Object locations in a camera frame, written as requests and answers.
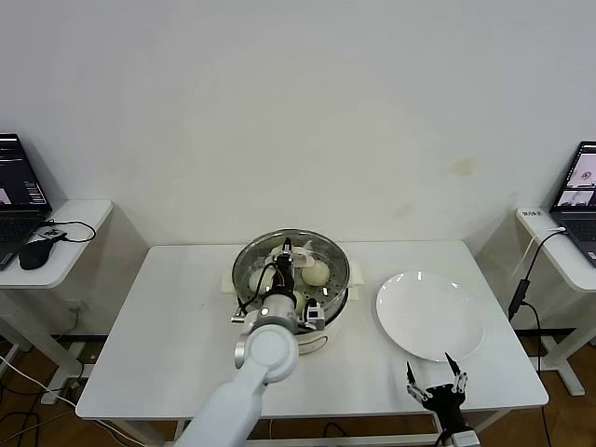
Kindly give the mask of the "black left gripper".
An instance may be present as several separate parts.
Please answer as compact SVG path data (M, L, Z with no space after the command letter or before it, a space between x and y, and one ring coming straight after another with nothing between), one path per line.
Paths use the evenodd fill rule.
M278 256L274 261L276 273L272 279L273 289L276 291L293 291L295 286L294 281L294 266L292 254L291 239L287 237L284 241L284 247L280 246Z

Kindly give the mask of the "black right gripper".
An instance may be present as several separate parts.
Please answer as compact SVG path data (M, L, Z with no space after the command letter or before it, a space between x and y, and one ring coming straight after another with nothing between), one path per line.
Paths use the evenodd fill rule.
M463 432L466 430L466 420L460 406L466 399L467 373L459 368L458 363L448 353L445 353L445 357L454 375L452 385L421 389L415 381L410 362L407 362L407 391L416 401L422 401L425 409L438 416L445 432Z

